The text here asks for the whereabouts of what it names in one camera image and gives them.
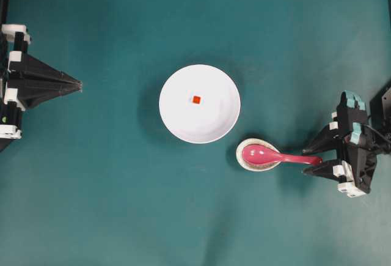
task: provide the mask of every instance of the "white bracket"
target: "white bracket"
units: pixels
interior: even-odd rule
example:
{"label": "white bracket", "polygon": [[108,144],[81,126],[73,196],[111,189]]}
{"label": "white bracket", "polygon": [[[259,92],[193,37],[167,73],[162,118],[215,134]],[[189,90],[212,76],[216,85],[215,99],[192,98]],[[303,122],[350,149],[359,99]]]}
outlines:
{"label": "white bracket", "polygon": [[11,62],[21,62],[22,61],[22,51],[10,51],[9,59],[8,59],[8,72],[12,72],[10,69]]}
{"label": "white bracket", "polygon": [[338,121],[333,121],[329,123],[330,130],[337,130],[338,129]]}
{"label": "white bracket", "polygon": [[18,130],[15,125],[0,125],[0,139],[20,139],[21,137],[21,130]]}
{"label": "white bracket", "polygon": [[359,197],[366,194],[358,187],[356,187],[356,184],[354,183],[352,166],[349,163],[342,161],[341,165],[334,166],[332,171],[333,175],[336,177],[346,177],[346,182],[338,184],[338,191],[341,193],[346,193],[350,198]]}
{"label": "white bracket", "polygon": [[4,104],[8,105],[8,102],[15,102],[16,106],[22,111],[26,110],[23,104],[18,100],[18,89],[5,86]]}
{"label": "white bracket", "polygon": [[31,36],[27,33],[27,27],[23,24],[3,24],[1,26],[1,32],[10,43],[15,41],[16,32],[22,32],[24,34],[24,41],[29,45],[31,43]]}

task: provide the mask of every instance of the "table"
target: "table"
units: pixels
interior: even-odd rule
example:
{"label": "table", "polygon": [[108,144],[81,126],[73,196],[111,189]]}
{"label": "table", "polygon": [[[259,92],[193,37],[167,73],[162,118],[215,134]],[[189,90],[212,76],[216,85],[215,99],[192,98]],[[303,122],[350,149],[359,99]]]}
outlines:
{"label": "table", "polygon": [[[8,22],[84,90],[28,111],[0,154],[1,265],[391,263],[390,157],[355,199],[301,165],[235,159],[250,136],[298,152],[345,89],[369,102],[391,74],[388,0],[10,0]],[[164,81],[197,63],[242,101],[205,145],[158,111]]]}

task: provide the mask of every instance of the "small red block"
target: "small red block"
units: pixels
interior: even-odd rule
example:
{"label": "small red block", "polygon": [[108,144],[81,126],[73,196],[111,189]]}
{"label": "small red block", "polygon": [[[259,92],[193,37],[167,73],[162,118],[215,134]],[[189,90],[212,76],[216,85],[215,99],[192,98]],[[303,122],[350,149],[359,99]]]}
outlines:
{"label": "small red block", "polygon": [[194,104],[199,104],[199,103],[201,103],[201,97],[193,96],[193,103],[194,103]]}

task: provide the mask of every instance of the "plate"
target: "plate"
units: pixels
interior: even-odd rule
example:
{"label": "plate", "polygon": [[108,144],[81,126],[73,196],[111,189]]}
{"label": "plate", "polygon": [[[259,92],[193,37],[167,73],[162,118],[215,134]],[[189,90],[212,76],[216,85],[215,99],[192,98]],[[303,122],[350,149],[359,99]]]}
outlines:
{"label": "plate", "polygon": [[176,137],[205,144],[225,136],[240,113],[240,95],[233,80],[210,65],[179,69],[163,85],[159,111]]}

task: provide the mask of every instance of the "teal tabletop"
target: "teal tabletop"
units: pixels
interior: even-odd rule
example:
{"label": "teal tabletop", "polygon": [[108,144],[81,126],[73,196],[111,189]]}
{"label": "teal tabletop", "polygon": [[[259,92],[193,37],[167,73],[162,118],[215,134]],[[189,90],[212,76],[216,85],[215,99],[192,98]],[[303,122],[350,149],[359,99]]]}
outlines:
{"label": "teal tabletop", "polygon": [[[253,136],[298,153],[341,92],[368,102],[391,79],[388,0],[10,0],[7,21],[84,87],[26,112],[0,154],[0,265],[391,264],[389,156],[359,198],[303,165],[235,158]],[[209,144],[159,116],[165,80],[190,64],[241,96]]]}

